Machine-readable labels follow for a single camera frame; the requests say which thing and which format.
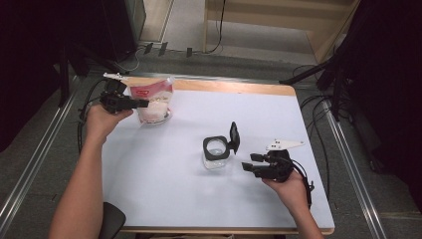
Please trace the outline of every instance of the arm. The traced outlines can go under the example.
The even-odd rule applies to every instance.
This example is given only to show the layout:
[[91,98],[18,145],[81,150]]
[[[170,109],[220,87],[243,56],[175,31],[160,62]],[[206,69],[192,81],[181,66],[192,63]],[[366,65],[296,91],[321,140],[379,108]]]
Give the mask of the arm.
[[106,137],[132,111],[111,115],[93,106],[87,137],[71,180],[53,217],[49,238],[99,238],[103,223],[102,149]]
[[301,238],[323,238],[308,209],[307,193],[302,177],[296,171],[293,171],[289,179],[283,183],[270,179],[263,179],[263,182],[277,192],[289,209],[298,226]]

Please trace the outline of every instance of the metal frame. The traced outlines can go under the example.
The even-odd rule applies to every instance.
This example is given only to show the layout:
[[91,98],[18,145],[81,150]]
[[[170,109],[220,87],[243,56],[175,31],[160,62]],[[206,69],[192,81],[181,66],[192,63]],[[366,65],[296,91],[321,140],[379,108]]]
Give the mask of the metal frame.
[[[277,81],[257,81],[248,79],[236,79],[236,78],[221,78],[221,77],[200,77],[200,76],[184,76],[184,75],[170,75],[170,74],[153,74],[144,73],[138,74],[139,77],[150,77],[150,78],[167,78],[173,76],[176,79],[190,79],[190,80],[207,80],[207,81],[230,81],[230,82],[247,82],[247,83],[259,83],[259,84],[277,84]],[[79,89],[79,85],[82,79],[74,77],[73,82],[75,89],[72,91],[69,99],[65,102],[62,108],[58,109],[52,122],[47,128],[43,138],[38,144],[34,151],[30,161],[28,162],[24,172],[19,178],[15,185],[12,193],[6,199],[1,211],[0,211],[0,238],[4,238],[7,229],[14,216],[16,215],[20,205],[22,204],[35,176],[37,175],[45,157],[48,153],[50,146],[52,145],[59,129],[61,128],[63,121],[65,120],[70,107],[75,99],[75,95]],[[330,103],[325,101],[323,103],[325,110],[328,110]],[[373,205],[372,199],[366,189],[362,177],[360,176],[359,170],[354,162],[353,155],[351,154],[350,148],[348,147],[345,136],[342,132],[341,125],[335,121],[331,113],[327,114],[327,120],[332,129],[332,133],[337,142],[338,148],[341,152],[341,156],[344,160],[348,175],[350,177],[353,188],[356,192],[357,199],[359,200],[362,212],[368,223],[369,230],[373,238],[387,238],[378,213],[375,206]]]
[[13,188],[12,192],[6,199],[0,211],[0,238],[4,238],[13,218],[15,217],[19,207],[21,206],[35,176],[37,175],[43,161],[52,145],[58,131],[60,130],[63,121],[65,120],[69,109],[72,106],[75,95],[78,91],[81,79],[79,77],[73,78],[75,89],[71,93],[64,105],[57,109],[49,127],[41,138],[37,148],[32,154],[25,170],[20,176],[18,182]]
[[[329,101],[323,102],[323,108],[328,111],[330,109]],[[350,177],[351,184],[356,192],[357,199],[359,200],[362,208],[363,215],[365,216],[372,238],[387,238],[381,220],[379,219],[378,212],[372,202],[369,192],[366,189],[365,183],[359,173],[359,169],[348,147],[344,133],[341,129],[341,124],[336,121],[331,112],[328,112],[327,119],[332,129],[332,133],[337,141],[338,148],[347,169],[348,176]]]

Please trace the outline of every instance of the aluminum rail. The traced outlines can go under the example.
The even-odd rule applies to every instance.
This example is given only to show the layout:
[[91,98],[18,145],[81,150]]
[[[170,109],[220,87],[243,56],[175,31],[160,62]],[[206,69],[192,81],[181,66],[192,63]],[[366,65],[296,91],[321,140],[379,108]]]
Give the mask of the aluminum rail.
[[21,206],[29,188],[34,181],[43,161],[52,145],[59,129],[61,128],[69,109],[75,99],[81,79],[79,77],[73,78],[75,89],[72,91],[68,100],[64,105],[57,109],[52,121],[50,122],[46,132],[41,138],[37,148],[31,156],[25,170],[13,188],[12,192],[7,197],[3,207],[0,211],[0,238],[4,238],[13,218],[15,217],[19,207]]
[[[327,111],[330,108],[330,103],[328,101],[324,101],[323,108]],[[379,219],[378,212],[376,211],[376,208],[354,161],[353,155],[351,154],[350,148],[348,147],[344,133],[341,129],[341,125],[338,121],[335,120],[331,112],[326,115],[329,125],[332,129],[332,133],[335,137],[335,140],[337,141],[341,156],[344,160],[344,165],[347,169],[348,176],[350,177],[350,181],[362,208],[363,215],[365,216],[369,230],[372,234],[372,238],[387,238],[384,228],[381,224],[381,220]]]

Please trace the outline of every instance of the forearm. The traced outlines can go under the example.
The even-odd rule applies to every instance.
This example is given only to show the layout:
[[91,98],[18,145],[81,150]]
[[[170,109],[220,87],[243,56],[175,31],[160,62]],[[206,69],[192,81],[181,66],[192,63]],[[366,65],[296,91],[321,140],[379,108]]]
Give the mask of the forearm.
[[290,212],[295,219],[300,238],[323,238],[317,223],[307,208],[294,208]]
[[102,145],[86,141],[53,218],[50,238],[98,238],[103,222]]

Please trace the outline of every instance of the gray floor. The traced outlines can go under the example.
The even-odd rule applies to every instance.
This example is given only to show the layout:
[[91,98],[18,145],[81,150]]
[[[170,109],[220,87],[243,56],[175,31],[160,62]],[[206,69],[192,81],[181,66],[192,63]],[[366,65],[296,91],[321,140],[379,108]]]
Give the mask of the gray floor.
[[[263,60],[265,53],[260,51],[260,54],[264,54],[261,55],[264,58],[258,57],[257,60],[251,59],[253,54],[249,56],[234,53],[231,53],[230,56],[223,56],[222,54],[194,55],[191,58],[186,58],[183,52],[171,51],[158,57],[158,52],[154,50],[148,55],[137,54],[140,64],[135,71],[138,73],[254,79],[264,84],[277,84],[277,80],[288,79],[296,67],[309,63],[306,62],[307,58],[292,57],[295,51],[280,57],[279,60],[273,59],[274,55],[269,56],[267,60]],[[136,65],[136,58],[131,56],[121,64],[127,68],[132,68]],[[44,163],[15,215],[5,238],[47,237],[51,217],[78,158],[76,135],[78,108],[82,106],[91,85],[105,71],[100,66],[92,65],[89,76],[81,82],[69,114],[56,135]],[[311,77],[295,85],[299,102],[309,96],[320,94],[315,88],[315,81],[315,78]],[[56,113],[58,101],[59,93],[53,94],[21,130],[13,143],[0,153],[0,203],[5,201],[17,183],[44,131]],[[303,112],[306,123],[312,120],[312,110],[313,105],[309,105]],[[326,119],[321,119],[317,125],[328,154],[329,203],[335,223],[334,233],[327,237],[372,238],[331,128]],[[349,124],[347,120],[342,120],[341,126],[369,195],[381,218],[387,237],[422,238],[422,216],[417,211],[407,186],[394,175],[377,174],[371,171],[367,153],[362,147],[353,125]],[[311,142],[326,190],[325,161],[315,132],[311,137]],[[120,233],[118,238],[134,238],[134,235]]]
[[[171,50],[202,50],[204,30],[204,1],[177,0],[162,42]],[[207,50],[214,49],[219,40],[219,22],[207,23]],[[317,63],[305,31],[224,22],[222,40],[215,55],[314,65]]]

